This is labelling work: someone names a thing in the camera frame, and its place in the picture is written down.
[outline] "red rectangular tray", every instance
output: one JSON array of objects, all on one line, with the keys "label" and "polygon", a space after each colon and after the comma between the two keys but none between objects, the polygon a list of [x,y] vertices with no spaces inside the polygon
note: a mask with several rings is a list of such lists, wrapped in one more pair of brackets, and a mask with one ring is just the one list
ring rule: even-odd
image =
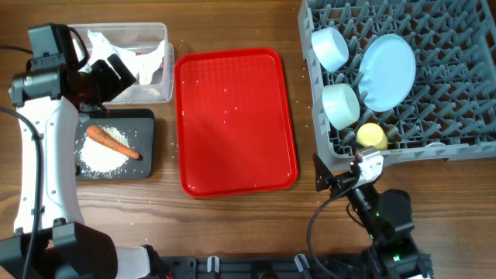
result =
[{"label": "red rectangular tray", "polygon": [[283,189],[298,176],[281,58],[257,48],[174,67],[181,186],[195,198]]}]

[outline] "wooden tabletop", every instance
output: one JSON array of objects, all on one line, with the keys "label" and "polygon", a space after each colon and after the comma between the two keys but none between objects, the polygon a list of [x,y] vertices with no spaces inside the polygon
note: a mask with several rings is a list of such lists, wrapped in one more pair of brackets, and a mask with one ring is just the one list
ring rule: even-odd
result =
[{"label": "wooden tabletop", "polygon": [[[152,245],[163,256],[294,256],[308,254],[308,221],[328,197],[315,192],[312,93],[302,59],[297,13],[300,1],[176,0],[125,3],[107,0],[68,5],[18,0],[0,5],[0,44],[30,48],[27,29],[46,22],[163,22],[176,59],[188,53],[271,47],[284,61],[300,174],[288,190],[193,199],[179,184],[174,100],[151,109],[157,119],[153,175],[139,181],[78,182],[86,225],[109,234],[117,246]],[[0,105],[27,55],[0,51]],[[0,239],[12,236],[21,184],[21,142],[16,119],[0,115]],[[412,197],[418,247],[431,253],[437,278],[489,278],[496,272],[496,160],[427,160],[384,170],[379,191]],[[346,215],[347,201],[332,203],[314,228],[319,254],[359,253],[366,231]],[[5,272],[0,277],[8,277]]]}]

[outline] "gray dish rack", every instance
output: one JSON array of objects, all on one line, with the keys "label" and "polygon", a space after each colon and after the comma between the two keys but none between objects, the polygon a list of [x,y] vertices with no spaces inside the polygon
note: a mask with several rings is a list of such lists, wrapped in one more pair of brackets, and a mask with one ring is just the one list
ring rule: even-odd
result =
[{"label": "gray dish rack", "polygon": [[[496,157],[496,26],[486,0],[303,0],[298,13],[303,57],[312,85],[317,150],[330,170],[350,168],[358,127],[386,132],[384,164],[443,158]],[[321,67],[312,32],[332,26],[345,37],[348,62],[336,73]],[[407,98],[373,112],[358,92],[360,62],[379,36],[397,34],[415,53],[417,74]],[[360,119],[335,130],[323,110],[325,85],[350,84],[360,100]]]}]

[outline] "orange carrot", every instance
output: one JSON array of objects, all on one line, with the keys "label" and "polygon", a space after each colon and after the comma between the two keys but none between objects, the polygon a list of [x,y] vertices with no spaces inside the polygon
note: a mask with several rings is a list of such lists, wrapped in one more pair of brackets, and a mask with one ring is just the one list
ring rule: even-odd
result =
[{"label": "orange carrot", "polygon": [[88,134],[90,139],[94,140],[97,143],[100,143],[103,146],[113,149],[135,160],[138,160],[140,158],[139,153],[118,142],[117,140],[112,138],[106,131],[98,126],[89,126],[86,130],[86,133]]}]

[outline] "transparent bin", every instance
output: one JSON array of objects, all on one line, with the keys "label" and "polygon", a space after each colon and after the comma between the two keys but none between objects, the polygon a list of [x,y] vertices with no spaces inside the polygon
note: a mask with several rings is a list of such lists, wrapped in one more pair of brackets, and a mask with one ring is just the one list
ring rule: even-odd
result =
[{"label": "transparent bin", "polygon": [[158,48],[165,40],[164,67],[152,84],[141,85],[138,81],[106,104],[150,104],[164,103],[172,99],[174,85],[174,49],[167,40],[167,27],[161,22],[150,23],[96,23],[76,24],[74,27],[83,39],[91,55],[92,45],[88,30],[100,32],[114,46],[147,54]]}]

